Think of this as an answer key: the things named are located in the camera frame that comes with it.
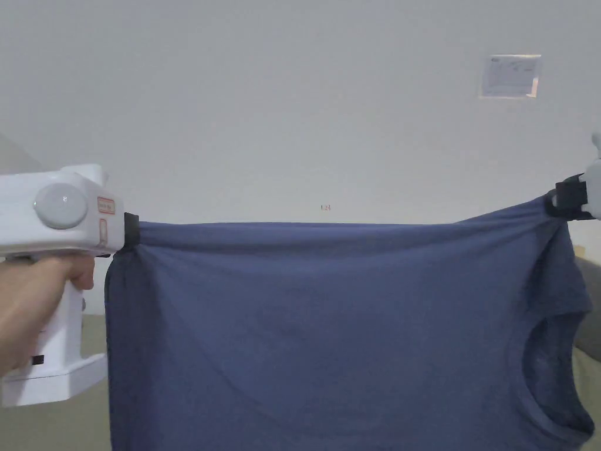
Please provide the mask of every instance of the sticker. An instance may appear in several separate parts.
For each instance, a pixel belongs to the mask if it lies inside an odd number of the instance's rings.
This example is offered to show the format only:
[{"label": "sticker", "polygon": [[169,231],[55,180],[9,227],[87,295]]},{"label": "sticker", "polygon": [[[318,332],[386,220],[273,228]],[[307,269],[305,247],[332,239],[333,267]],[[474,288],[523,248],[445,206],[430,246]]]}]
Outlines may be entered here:
[{"label": "sticker", "polygon": [[99,197],[98,211],[107,215],[114,215],[116,213],[115,201],[113,199],[107,199],[106,197]]},{"label": "sticker", "polygon": [[99,246],[104,247],[109,242],[109,230],[106,219],[100,220],[100,242]]},{"label": "sticker", "polygon": [[536,98],[540,55],[492,55],[487,59],[482,97]]}]

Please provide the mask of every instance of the gripper handle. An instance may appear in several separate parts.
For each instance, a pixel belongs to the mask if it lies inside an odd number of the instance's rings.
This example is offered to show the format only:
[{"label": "gripper handle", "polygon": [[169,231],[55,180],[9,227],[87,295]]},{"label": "gripper handle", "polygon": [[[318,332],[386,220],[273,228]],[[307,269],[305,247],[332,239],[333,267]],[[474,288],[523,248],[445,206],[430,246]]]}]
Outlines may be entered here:
[{"label": "gripper handle", "polygon": [[82,292],[68,281],[56,312],[40,333],[32,366],[55,373],[81,359],[83,304]]}]

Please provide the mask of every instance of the paper notice on wall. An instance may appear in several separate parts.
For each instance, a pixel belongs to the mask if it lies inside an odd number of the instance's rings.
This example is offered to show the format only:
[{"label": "paper notice on wall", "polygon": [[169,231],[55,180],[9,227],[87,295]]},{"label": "paper notice on wall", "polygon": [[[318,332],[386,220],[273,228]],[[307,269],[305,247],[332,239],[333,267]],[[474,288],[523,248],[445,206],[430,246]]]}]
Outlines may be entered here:
[{"label": "paper notice on wall", "polygon": [[540,55],[491,55],[486,60],[482,97],[535,98]]}]

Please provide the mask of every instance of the finger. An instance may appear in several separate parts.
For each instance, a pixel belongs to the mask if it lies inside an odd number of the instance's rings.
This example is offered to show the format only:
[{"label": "finger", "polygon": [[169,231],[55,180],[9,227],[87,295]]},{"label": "finger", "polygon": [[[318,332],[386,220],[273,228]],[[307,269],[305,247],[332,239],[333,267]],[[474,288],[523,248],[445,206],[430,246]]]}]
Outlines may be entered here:
[{"label": "finger", "polygon": [[31,357],[33,355],[35,355],[35,352],[37,350],[37,344],[38,344],[37,342],[38,342],[37,336],[35,336],[31,340],[29,340],[29,342],[25,346],[23,354],[18,359],[16,365],[13,367],[14,370],[26,367],[31,362]]},{"label": "finger", "polygon": [[94,274],[82,274],[79,277],[71,279],[71,283],[73,283],[73,286],[78,290],[91,290],[94,288]]},{"label": "finger", "polygon": [[69,279],[79,290],[91,290],[94,287],[94,257],[71,256]]}]

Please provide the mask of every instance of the white robotic gripper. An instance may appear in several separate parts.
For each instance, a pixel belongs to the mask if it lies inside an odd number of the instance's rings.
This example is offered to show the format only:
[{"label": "white robotic gripper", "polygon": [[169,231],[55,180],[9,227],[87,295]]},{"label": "white robotic gripper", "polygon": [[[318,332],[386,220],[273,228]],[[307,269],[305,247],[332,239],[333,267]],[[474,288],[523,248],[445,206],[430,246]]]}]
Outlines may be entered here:
[{"label": "white robotic gripper", "polygon": [[[0,257],[112,254],[124,244],[122,201],[98,165],[0,176]],[[2,379],[5,407],[61,401],[106,377],[106,355],[81,357],[83,295],[67,283],[29,364]]]},{"label": "white robotic gripper", "polygon": [[597,159],[587,170],[555,184],[545,196],[545,209],[550,216],[573,220],[601,219],[601,135],[594,133]]}]

